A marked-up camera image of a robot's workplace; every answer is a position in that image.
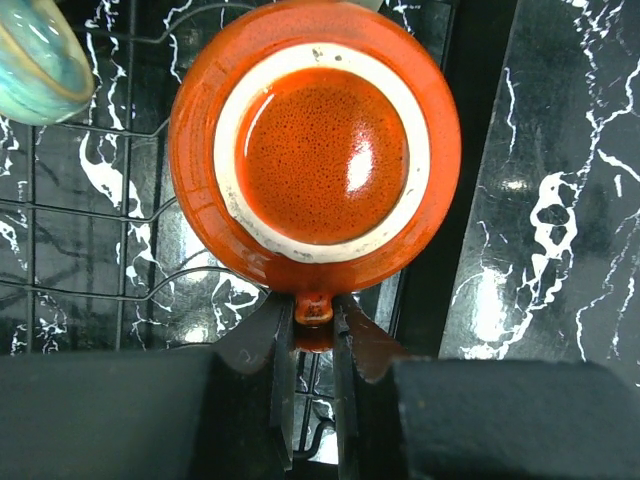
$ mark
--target orange speckled glaze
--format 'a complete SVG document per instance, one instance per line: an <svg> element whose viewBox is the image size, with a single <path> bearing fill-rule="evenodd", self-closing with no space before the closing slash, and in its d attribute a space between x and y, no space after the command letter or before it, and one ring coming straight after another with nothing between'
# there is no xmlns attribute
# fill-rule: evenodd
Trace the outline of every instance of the orange speckled glaze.
<svg viewBox="0 0 640 480"><path fill-rule="evenodd" d="M309 68L254 101L235 161L262 221L294 240L332 245L388 215L405 184L408 147L400 117L376 87L353 73Z"/></svg>
<svg viewBox="0 0 640 480"><path fill-rule="evenodd" d="M412 91L429 130L430 177L418 211L389 242L348 262L303 264L262 247L229 215L212 166L216 123L234 85L266 56L306 42L346 45L389 66ZM433 60L400 27L346 2L277 2L225 27L187 74L169 125L176 196L198 237L236 272L291 294L359 290L407 265L435 235L449 209L460 148L455 105Z"/></svg>

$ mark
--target teal ceramic cup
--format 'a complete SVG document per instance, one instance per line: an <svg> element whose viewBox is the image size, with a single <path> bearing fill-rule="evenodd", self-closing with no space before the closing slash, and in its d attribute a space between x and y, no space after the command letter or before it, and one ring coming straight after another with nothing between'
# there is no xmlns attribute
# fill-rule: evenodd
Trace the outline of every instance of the teal ceramic cup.
<svg viewBox="0 0 640 480"><path fill-rule="evenodd" d="M0 114L29 125L84 109L93 75L53 0L0 0Z"/></svg>

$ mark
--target black countertop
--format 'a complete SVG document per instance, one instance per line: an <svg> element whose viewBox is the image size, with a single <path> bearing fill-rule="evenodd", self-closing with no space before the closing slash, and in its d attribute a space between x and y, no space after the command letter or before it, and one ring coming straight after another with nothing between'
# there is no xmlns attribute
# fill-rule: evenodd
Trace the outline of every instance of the black countertop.
<svg viewBox="0 0 640 480"><path fill-rule="evenodd" d="M520 1L440 350L640 387L640 3Z"/></svg>

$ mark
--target orange ceramic bowl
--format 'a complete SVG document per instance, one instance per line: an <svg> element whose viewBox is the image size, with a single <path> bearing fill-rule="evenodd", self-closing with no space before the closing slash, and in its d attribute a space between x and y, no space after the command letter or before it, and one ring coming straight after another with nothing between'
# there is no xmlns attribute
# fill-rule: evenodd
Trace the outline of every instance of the orange ceramic bowl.
<svg viewBox="0 0 640 480"><path fill-rule="evenodd" d="M317 108L300 103L310 98ZM240 275L296 295L304 324L420 253L460 168L436 64L400 27L346 2L278 2L227 26L187 74L169 128L176 196L198 237Z"/></svg>

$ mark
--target black marble surface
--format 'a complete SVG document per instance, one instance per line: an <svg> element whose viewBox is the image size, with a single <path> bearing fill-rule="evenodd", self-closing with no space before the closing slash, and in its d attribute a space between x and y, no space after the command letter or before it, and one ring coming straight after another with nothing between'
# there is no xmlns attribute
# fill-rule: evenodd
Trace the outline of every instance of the black marble surface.
<svg viewBox="0 0 640 480"><path fill-rule="evenodd" d="M97 86L89 108L71 122L111 132L58 125L30 133L24 125L0 117L0 354L159 349L184 342L214 342L264 299L260 289L231 272L187 273L164 285L149 300L126 302L119 328L119 302L113 298L36 291L31 321L27 318L27 293L1 283L29 283L33 274L34 283L44 287L143 297L176 272L220 266L175 203L151 222L122 222L117 217L126 214L148 219L174 197L166 128L161 126L195 56L244 11L228 7L196 13L159 44L109 35L133 33L157 38L176 21L211 3L58 2L70 24L79 27L78 36ZM447 2L434 0L387 0L381 8L419 39L436 61L444 54L449 11ZM126 130L146 135L119 133ZM32 185L30 165L35 177ZM123 183L127 174L128 187ZM19 203L3 204L2 200L34 201L44 207L34 213L33 260L29 254L29 212ZM75 215L63 209L99 216ZM121 291L119 277L123 273ZM397 289L396 275L358 295L365 311L384 328L389 327ZM309 428L303 435L300 429L307 397L296 398L299 443L295 448L309 448L320 420L333 416L331 364L331 353L315 359L310 355L299 358L297 387L311 395L308 398L312 401ZM324 432L315 459L337 462L332 430Z"/></svg>
<svg viewBox="0 0 640 480"><path fill-rule="evenodd" d="M519 2L442 357L593 360L640 387L639 73L639 2Z"/></svg>

